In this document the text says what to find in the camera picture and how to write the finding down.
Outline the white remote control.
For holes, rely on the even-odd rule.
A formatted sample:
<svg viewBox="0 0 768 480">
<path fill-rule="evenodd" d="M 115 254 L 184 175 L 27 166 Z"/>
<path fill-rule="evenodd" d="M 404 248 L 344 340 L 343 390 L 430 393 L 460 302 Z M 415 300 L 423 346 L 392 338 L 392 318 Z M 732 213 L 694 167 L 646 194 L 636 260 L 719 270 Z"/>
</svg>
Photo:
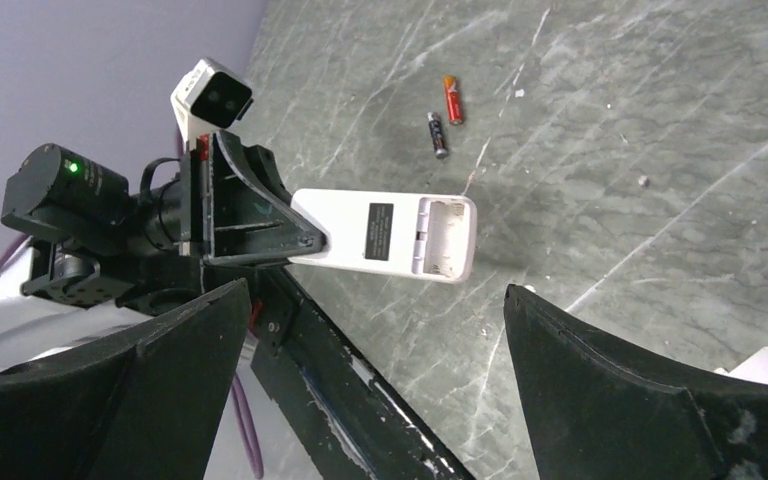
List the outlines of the white remote control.
<svg viewBox="0 0 768 480">
<path fill-rule="evenodd" d="M 478 211 L 466 196 L 300 189 L 291 207 L 326 236 L 294 264 L 446 284 L 472 273 Z"/>
</svg>

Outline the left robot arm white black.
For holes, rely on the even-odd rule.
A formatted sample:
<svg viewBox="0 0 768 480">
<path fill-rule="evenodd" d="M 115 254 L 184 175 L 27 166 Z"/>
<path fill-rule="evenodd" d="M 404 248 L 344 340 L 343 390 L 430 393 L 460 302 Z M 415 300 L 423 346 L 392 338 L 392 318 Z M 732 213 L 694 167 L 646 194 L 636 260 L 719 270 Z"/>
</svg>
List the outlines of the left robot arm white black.
<svg viewBox="0 0 768 480">
<path fill-rule="evenodd" d="M 268 149 L 220 130 L 187 142 L 175 165 L 154 187 L 149 163 L 130 194 L 124 177 L 72 150 L 34 150 L 8 179 L 1 214 L 33 253 L 20 294 L 153 317 L 326 247 Z"/>
</svg>

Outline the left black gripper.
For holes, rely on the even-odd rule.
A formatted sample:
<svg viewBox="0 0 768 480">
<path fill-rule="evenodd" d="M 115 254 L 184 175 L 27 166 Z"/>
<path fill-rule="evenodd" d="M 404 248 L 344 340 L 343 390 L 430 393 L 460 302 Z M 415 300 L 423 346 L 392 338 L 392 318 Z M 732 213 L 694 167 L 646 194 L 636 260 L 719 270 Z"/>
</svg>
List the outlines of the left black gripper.
<svg viewBox="0 0 768 480">
<path fill-rule="evenodd" d="M 246 146 L 228 131 L 208 136 L 208 245 L 203 212 L 203 155 L 191 150 L 144 167 L 135 196 L 135 254 L 178 254 L 217 267 L 284 265 L 321 252 L 325 234 L 291 207 L 292 195 L 271 150 Z M 178 172 L 154 188 L 158 167 Z"/>
</svg>

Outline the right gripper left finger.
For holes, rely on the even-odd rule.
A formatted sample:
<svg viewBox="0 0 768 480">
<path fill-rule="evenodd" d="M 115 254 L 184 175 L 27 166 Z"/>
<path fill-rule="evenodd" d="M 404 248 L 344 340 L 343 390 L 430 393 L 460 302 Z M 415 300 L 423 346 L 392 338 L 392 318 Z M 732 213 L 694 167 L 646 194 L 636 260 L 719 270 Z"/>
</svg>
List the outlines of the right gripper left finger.
<svg viewBox="0 0 768 480">
<path fill-rule="evenodd" d="M 247 283 L 0 373 L 0 479 L 200 479 L 247 334 Z"/>
</svg>

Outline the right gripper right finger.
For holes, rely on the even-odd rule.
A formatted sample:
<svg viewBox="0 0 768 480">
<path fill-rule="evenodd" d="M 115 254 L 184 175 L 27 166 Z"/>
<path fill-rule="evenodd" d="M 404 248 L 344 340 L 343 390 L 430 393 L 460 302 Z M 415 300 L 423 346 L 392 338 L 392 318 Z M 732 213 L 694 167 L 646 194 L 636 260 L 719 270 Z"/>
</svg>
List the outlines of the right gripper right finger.
<svg viewBox="0 0 768 480">
<path fill-rule="evenodd" d="M 504 320 L 543 479 L 768 479 L 768 385 L 683 364 L 520 285 Z"/>
</svg>

